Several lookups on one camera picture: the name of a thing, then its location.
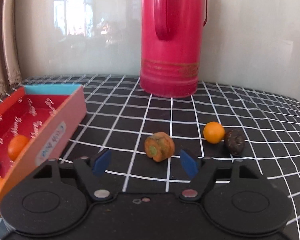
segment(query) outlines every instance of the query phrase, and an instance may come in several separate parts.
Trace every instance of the orange carrot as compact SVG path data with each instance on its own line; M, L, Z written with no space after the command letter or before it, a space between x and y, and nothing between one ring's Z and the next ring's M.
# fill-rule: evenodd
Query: orange carrot
M145 140L145 152L156 162L170 158L174 154L174 150L173 140L164 132L154 133Z

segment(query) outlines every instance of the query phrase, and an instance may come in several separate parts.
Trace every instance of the curtain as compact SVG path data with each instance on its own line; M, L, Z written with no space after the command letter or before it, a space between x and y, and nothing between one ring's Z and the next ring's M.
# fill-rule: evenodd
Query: curtain
M14 37L14 0L0 0L0 98L21 81Z

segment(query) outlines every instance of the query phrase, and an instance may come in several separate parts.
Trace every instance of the dark brown ball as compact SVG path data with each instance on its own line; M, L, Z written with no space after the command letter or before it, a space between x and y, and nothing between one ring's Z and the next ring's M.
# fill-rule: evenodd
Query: dark brown ball
M230 130L226 132L224 140L230 153L235 157L239 157L245 145L245 136L242 132L239 130Z

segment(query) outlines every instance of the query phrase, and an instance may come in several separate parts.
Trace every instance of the screw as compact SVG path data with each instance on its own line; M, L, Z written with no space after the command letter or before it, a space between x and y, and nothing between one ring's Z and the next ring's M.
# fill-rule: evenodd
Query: screw
M110 196L110 192L106 189L98 189L94 192L94 196L97 198L106 198Z
M137 198L137 199L132 200L132 202L139 205L139 204L141 204L142 200Z
M150 202L151 201L151 199L149 197L143 197L141 200L143 202Z
M187 198L193 198L193 197L196 197L198 195L198 192L194 189L185 189L182 192L182 195L184 197L187 197Z

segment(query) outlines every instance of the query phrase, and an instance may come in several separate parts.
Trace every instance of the white label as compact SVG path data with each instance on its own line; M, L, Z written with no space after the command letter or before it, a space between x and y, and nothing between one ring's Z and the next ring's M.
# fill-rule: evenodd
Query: white label
M53 134L50 136L44 147L37 155L35 159L35 165L39 166L49 158L51 152L56 147L56 145L58 144L65 132L66 123L62 122L61 124L59 124L59 126L56 128L56 130L53 132Z

